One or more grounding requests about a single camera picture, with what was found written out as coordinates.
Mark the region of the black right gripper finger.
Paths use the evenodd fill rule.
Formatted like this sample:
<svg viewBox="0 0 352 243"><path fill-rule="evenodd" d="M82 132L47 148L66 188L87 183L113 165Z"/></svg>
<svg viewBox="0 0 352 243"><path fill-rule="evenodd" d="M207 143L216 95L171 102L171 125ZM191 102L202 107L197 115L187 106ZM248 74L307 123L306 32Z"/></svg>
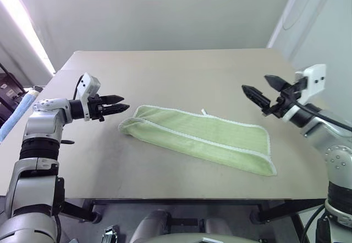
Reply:
<svg viewBox="0 0 352 243"><path fill-rule="evenodd" d="M269 109L271 101L253 86L241 86L245 96L261 109Z"/></svg>
<svg viewBox="0 0 352 243"><path fill-rule="evenodd" d="M271 88L275 89L278 92L282 92L283 90L289 87L289 83L286 82L279 76L276 75L265 75L265 79L270 85Z"/></svg>

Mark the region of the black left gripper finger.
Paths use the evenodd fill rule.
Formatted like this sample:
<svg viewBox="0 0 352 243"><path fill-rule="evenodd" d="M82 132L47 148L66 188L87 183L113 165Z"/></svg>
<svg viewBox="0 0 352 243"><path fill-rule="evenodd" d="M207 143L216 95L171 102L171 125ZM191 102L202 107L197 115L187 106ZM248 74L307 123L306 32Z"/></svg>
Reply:
<svg viewBox="0 0 352 243"><path fill-rule="evenodd" d="M110 106L103 106L103 115L118 114L126 111L130 106L128 104L112 104Z"/></svg>
<svg viewBox="0 0 352 243"><path fill-rule="evenodd" d="M124 97L117 95L100 96L102 104L117 104L124 100Z"/></svg>

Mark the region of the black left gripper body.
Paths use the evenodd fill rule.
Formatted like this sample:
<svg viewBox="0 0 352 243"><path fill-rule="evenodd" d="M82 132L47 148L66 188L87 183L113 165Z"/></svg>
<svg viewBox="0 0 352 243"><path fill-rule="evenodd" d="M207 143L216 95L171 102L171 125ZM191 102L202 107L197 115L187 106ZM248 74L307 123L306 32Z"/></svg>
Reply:
<svg viewBox="0 0 352 243"><path fill-rule="evenodd" d="M103 101L99 94L88 98L87 106L89 108L89 117L91 120L98 120L99 122L105 121L102 114Z"/></svg>

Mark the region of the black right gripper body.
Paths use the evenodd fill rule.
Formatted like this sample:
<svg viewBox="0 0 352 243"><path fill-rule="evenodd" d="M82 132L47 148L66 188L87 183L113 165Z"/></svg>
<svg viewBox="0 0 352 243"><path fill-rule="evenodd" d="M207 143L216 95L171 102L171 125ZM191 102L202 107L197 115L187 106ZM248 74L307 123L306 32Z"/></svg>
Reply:
<svg viewBox="0 0 352 243"><path fill-rule="evenodd" d="M283 117L301 97L302 90L306 88L307 78L301 78L293 85L289 84L287 89L279 92L275 105L270 106L269 109L262 109L263 114L265 116L273 114L276 117Z"/></svg>

